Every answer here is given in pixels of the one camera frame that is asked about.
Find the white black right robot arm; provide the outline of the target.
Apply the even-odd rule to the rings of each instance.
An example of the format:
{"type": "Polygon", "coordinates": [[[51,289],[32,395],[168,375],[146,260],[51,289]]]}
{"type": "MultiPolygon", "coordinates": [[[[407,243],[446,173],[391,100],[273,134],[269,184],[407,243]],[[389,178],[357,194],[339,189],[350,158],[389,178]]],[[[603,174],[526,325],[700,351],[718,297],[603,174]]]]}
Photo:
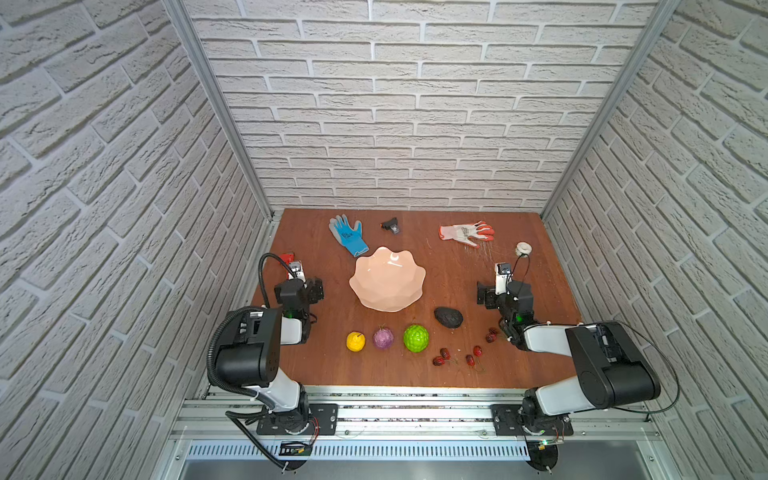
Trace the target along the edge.
{"type": "Polygon", "coordinates": [[[533,296],[519,296],[530,286],[502,280],[477,285],[477,303],[500,313],[496,330],[521,351],[564,356],[575,375],[527,390],[519,404],[494,405],[496,433],[501,435],[569,436],[570,415],[616,409],[637,414],[630,404],[657,399],[662,384],[656,371],[617,321],[559,325],[535,319],[533,296]]]}

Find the dark fake avocado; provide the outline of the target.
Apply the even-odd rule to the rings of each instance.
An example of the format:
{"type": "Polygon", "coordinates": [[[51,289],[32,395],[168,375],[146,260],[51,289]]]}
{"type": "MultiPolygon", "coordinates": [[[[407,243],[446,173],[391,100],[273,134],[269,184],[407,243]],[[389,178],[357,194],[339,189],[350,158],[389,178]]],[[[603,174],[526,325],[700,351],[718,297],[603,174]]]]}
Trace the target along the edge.
{"type": "Polygon", "coordinates": [[[457,329],[464,322],[463,314],[454,308],[437,307],[434,310],[434,316],[440,325],[448,329],[457,329]]]}

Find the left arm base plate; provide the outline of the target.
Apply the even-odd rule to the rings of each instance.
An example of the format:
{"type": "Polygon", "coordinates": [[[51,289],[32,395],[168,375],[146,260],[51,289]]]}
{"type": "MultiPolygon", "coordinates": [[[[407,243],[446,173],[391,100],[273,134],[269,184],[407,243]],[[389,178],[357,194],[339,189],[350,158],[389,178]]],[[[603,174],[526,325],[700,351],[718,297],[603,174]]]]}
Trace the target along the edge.
{"type": "Polygon", "coordinates": [[[332,436],[336,433],[339,405],[312,403],[290,412],[268,414],[258,422],[256,432],[261,436],[313,435],[332,436]]]}

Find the pink wavy fruit bowl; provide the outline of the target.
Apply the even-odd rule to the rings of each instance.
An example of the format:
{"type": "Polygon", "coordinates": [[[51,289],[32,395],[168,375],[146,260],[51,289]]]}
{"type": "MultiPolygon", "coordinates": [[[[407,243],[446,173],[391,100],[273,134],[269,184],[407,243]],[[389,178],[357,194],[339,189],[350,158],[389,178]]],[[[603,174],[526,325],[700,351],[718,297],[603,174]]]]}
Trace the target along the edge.
{"type": "Polygon", "coordinates": [[[426,269],[416,264],[410,251],[381,246],[357,259],[349,285],[363,306],[394,313],[421,298],[425,278],[426,269]]]}

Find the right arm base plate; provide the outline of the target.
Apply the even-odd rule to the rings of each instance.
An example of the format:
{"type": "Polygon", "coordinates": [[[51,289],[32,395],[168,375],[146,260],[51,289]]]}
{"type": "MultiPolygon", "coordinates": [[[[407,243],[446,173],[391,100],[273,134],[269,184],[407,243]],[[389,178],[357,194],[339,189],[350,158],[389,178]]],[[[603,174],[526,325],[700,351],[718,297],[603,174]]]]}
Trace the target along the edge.
{"type": "Polygon", "coordinates": [[[568,415],[548,416],[522,404],[493,404],[490,411],[497,436],[560,438],[574,434],[568,415]]]}

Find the green bumpy fake fruit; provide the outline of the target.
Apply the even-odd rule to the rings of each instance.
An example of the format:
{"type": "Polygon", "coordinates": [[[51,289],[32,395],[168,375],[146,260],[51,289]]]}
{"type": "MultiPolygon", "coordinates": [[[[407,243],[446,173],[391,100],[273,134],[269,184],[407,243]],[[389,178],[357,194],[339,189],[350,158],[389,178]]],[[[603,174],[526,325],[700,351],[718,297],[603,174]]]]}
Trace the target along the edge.
{"type": "Polygon", "coordinates": [[[424,351],[430,341],[428,330],[419,324],[410,325],[403,334],[403,342],[407,350],[412,353],[424,351]]]}

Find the purple fake fruit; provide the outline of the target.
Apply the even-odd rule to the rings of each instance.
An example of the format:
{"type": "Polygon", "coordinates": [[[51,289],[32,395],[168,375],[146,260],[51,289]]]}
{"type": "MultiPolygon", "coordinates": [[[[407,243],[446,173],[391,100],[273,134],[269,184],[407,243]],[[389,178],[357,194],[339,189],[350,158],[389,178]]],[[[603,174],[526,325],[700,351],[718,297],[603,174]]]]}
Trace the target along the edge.
{"type": "Polygon", "coordinates": [[[394,343],[395,336],[388,327],[380,327],[373,335],[373,342],[376,348],[386,350],[394,343]]]}

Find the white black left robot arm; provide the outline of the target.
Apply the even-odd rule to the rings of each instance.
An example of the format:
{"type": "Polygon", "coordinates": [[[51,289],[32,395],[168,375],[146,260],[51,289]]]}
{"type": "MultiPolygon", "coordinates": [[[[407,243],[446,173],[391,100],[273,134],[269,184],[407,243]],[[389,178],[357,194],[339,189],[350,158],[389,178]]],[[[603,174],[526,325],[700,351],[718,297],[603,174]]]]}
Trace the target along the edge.
{"type": "Polygon", "coordinates": [[[311,425],[306,390],[280,368],[283,346],[309,340],[317,321],[311,306],[324,298],[323,283],[305,276],[303,265],[292,253],[266,253],[258,261],[259,287],[264,303],[230,311],[209,342],[206,369],[211,385],[246,396],[263,405],[266,433],[300,435],[311,425]],[[276,260],[287,278],[274,287],[275,303],[269,303],[263,269],[276,260]]]}

